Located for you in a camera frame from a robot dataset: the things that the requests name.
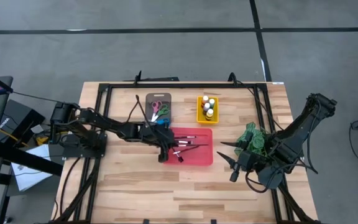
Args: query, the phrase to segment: concrete floor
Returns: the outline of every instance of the concrete floor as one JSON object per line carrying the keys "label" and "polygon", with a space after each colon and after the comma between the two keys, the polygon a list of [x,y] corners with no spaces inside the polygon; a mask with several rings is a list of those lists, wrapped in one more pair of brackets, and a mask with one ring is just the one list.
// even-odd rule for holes
{"label": "concrete floor", "polygon": [[[356,0],[256,0],[263,28],[358,27]],[[0,30],[253,27],[240,0],[0,0]],[[310,185],[319,219],[358,223],[358,160],[348,128],[358,119],[358,32],[264,33],[273,81],[285,82],[297,116],[306,97],[337,100],[336,115],[311,138],[319,175]],[[0,35],[0,76],[16,91],[77,102],[85,81],[178,76],[180,80],[263,81],[254,33]],[[12,95],[49,117],[53,104]],[[358,152],[358,132],[352,134]],[[57,181],[11,199],[14,223],[47,222]]]}

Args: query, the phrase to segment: white paper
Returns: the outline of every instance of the white paper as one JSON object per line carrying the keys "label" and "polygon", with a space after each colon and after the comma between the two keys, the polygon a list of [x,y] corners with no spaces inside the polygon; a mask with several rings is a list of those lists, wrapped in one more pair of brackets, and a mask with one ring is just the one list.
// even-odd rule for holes
{"label": "white paper", "polygon": [[[49,147],[46,144],[30,149],[26,152],[33,154],[35,156],[43,157],[44,159],[50,161]],[[31,169],[26,166],[15,164],[15,163],[12,163],[12,168],[16,176],[15,178],[16,178],[17,186],[20,191],[25,191],[30,187],[34,186],[35,184],[38,184],[42,180],[52,176],[52,174],[39,172],[39,170]]]}

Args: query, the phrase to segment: table leg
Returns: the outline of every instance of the table leg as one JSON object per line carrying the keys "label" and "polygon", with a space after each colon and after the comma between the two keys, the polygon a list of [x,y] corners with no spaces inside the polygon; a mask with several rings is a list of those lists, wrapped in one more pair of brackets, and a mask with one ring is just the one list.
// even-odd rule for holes
{"label": "table leg", "polygon": [[31,169],[36,169],[57,176],[61,176],[63,170],[63,166],[60,164],[29,154],[25,151],[21,151],[15,147],[6,147],[2,143],[0,143],[0,157]]}

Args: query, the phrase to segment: wooden tabletop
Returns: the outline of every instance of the wooden tabletop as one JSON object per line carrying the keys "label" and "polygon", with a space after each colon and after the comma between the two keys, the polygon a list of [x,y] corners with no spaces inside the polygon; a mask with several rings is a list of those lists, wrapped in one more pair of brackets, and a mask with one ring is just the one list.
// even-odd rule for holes
{"label": "wooden tabletop", "polygon": [[[81,107],[94,107],[98,85],[99,82],[84,83]],[[267,86],[273,117],[285,128],[293,121],[285,87],[273,83],[267,83]],[[210,219],[217,219],[218,223],[275,223],[272,194],[252,191],[245,183],[244,174],[240,174],[236,183],[230,182],[232,171],[227,162],[216,154],[216,151],[220,151],[236,157],[234,148],[220,142],[235,141],[249,122],[258,125],[255,100],[250,92],[238,88],[114,89],[109,117],[125,121],[136,102],[135,94],[139,95],[144,107],[148,93],[171,94],[173,127],[212,129],[214,162],[208,167],[160,164],[157,161],[160,149],[124,142],[115,134],[108,133],[106,155],[101,160],[99,170],[92,223],[142,223],[145,218],[150,219],[151,223],[208,223]],[[219,98],[218,124],[202,126],[196,122],[196,97],[202,95]],[[265,111],[264,116],[265,126],[268,127]],[[138,107],[131,121],[141,120]],[[74,160],[65,162],[57,192],[58,203],[63,181]],[[64,208],[78,192],[83,160],[77,163],[68,179]],[[250,177],[257,180],[254,173]],[[296,167],[292,174],[287,175],[287,181],[291,194],[301,208],[311,218],[317,218],[305,169]],[[279,197],[282,215],[286,218],[281,193]],[[88,194],[84,196],[81,218],[85,218],[87,201]]]}

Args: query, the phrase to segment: green object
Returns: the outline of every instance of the green object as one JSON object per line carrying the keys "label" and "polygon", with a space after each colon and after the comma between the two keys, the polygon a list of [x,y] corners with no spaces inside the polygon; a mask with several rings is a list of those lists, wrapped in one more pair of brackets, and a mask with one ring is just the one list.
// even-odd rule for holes
{"label": "green object", "polygon": [[[242,136],[237,139],[237,142],[245,140],[247,133],[254,134],[250,144],[248,145],[247,150],[262,156],[266,156],[266,151],[264,149],[265,131],[256,129],[256,124],[254,122],[251,122],[247,124],[246,131],[244,131]],[[242,149],[238,147],[234,150],[237,156],[240,155],[241,151]]]}

